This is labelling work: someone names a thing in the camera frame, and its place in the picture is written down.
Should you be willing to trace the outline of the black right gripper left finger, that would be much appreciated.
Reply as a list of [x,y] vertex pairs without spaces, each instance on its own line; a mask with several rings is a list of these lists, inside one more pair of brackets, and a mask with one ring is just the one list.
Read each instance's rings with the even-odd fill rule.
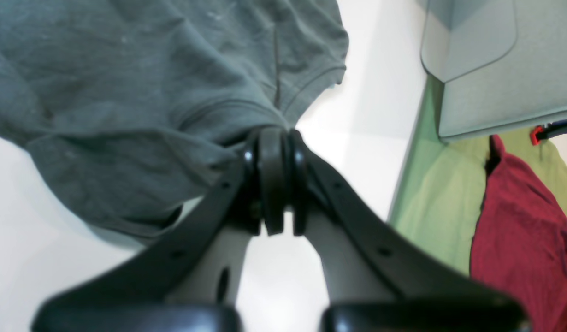
[[251,238],[284,230],[285,134],[248,137],[183,221],[112,271],[51,298],[33,332],[243,332],[235,309]]

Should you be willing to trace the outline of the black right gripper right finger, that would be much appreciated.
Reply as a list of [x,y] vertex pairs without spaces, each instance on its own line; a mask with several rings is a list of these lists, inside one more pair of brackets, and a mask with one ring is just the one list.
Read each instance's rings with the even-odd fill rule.
[[322,332],[527,332],[509,296],[464,277],[399,235],[301,134],[286,137],[294,234],[317,251],[330,305]]

